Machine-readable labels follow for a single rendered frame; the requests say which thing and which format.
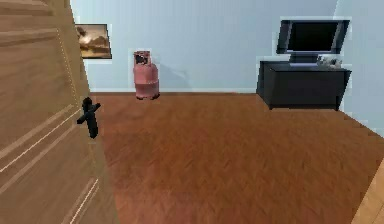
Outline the black television stand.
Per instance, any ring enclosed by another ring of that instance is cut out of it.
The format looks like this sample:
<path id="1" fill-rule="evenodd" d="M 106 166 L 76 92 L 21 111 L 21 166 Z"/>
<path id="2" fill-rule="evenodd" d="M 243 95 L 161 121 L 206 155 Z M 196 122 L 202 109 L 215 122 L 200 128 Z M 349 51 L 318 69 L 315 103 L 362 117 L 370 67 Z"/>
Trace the black television stand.
<path id="1" fill-rule="evenodd" d="M 351 71 L 261 61 L 256 93 L 270 108 L 339 110 Z"/>

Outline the black television set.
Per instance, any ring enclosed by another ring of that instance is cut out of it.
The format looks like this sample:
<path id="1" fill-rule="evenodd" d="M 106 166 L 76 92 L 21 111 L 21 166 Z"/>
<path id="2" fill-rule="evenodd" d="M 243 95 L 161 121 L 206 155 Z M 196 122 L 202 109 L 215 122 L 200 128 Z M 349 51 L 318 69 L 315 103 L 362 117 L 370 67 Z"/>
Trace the black television set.
<path id="1" fill-rule="evenodd" d="M 339 54 L 349 20 L 282 20 L 277 54 L 289 54 L 292 64 L 315 64 L 323 54 Z"/>

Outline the pink gas cylinder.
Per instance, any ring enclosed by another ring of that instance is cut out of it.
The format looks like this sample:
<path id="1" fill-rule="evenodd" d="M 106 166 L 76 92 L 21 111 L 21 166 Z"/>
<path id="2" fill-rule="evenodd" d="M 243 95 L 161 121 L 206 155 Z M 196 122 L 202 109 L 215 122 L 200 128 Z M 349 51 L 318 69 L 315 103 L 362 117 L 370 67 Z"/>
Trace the pink gas cylinder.
<path id="1" fill-rule="evenodd" d="M 153 100 L 160 96 L 158 69 L 151 61 L 149 51 L 134 53 L 133 73 L 137 99 Z"/>

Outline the framed cloudy sky picture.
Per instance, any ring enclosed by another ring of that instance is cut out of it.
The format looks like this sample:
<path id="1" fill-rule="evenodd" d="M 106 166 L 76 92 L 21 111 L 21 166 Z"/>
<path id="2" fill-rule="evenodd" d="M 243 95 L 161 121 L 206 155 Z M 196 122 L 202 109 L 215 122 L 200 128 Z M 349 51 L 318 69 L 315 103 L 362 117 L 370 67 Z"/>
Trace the framed cloudy sky picture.
<path id="1" fill-rule="evenodd" d="M 106 24 L 76 24 L 75 28 L 83 59 L 112 58 Z"/>

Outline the small grey white object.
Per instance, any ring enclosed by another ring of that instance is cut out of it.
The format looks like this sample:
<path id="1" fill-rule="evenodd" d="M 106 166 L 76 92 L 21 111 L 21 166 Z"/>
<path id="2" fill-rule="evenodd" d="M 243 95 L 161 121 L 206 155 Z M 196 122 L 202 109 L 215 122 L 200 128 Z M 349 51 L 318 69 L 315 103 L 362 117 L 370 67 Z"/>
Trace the small grey white object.
<path id="1" fill-rule="evenodd" d="M 330 68 L 341 68 L 342 61 L 337 58 L 323 57 L 321 56 L 319 59 L 319 64 L 321 66 L 326 66 Z"/>

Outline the light wooden room door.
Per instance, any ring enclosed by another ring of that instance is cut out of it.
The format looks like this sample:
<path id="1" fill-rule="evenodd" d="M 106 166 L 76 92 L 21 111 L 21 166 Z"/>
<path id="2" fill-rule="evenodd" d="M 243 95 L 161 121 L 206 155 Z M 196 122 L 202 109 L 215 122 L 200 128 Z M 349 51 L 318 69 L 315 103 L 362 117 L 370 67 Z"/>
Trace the light wooden room door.
<path id="1" fill-rule="evenodd" d="M 0 224 L 120 224 L 69 0 L 0 0 Z"/>

